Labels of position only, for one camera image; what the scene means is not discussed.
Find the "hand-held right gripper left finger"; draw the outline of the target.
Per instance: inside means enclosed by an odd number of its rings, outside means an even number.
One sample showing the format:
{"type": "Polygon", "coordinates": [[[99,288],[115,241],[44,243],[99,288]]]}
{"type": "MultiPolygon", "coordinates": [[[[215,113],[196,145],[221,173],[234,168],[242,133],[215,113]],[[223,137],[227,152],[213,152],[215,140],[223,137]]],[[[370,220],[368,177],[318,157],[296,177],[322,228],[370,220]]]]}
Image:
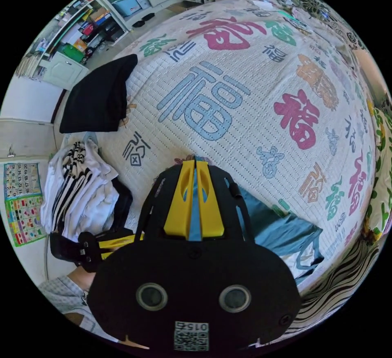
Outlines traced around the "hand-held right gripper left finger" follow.
{"type": "Polygon", "coordinates": [[[195,161],[184,161],[174,186],[174,193],[169,212],[164,224],[168,236],[189,239],[192,214],[195,161]]]}

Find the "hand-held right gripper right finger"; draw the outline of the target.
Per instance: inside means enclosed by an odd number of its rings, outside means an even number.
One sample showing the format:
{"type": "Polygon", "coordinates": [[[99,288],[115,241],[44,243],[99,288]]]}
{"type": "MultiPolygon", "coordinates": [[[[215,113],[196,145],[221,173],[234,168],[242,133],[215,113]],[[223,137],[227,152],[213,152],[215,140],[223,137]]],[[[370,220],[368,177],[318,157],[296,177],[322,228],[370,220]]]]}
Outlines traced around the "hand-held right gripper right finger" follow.
{"type": "Polygon", "coordinates": [[[201,237],[222,237],[224,226],[207,162],[196,161],[196,176],[201,237]]]}

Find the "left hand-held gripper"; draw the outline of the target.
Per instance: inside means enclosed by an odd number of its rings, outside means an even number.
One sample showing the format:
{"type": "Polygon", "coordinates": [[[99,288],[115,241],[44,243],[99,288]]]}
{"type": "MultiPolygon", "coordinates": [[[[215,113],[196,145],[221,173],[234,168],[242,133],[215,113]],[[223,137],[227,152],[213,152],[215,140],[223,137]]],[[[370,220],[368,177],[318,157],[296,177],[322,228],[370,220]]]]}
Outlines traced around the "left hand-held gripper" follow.
{"type": "Polygon", "coordinates": [[[56,259],[94,273],[116,249],[134,243],[135,237],[133,231],[105,231],[98,235],[82,232],[74,242],[59,233],[51,233],[50,250],[56,259]]]}

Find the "person's left hand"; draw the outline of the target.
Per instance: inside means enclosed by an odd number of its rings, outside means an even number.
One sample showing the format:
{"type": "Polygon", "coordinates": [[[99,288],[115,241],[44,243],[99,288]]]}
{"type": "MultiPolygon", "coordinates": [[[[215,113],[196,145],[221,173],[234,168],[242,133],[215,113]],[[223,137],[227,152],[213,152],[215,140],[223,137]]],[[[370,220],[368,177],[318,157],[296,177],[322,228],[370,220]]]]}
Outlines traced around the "person's left hand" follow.
{"type": "Polygon", "coordinates": [[[80,266],[74,269],[67,276],[80,289],[84,291],[88,291],[95,278],[95,275],[96,273],[89,273],[83,267],[80,266]]]}

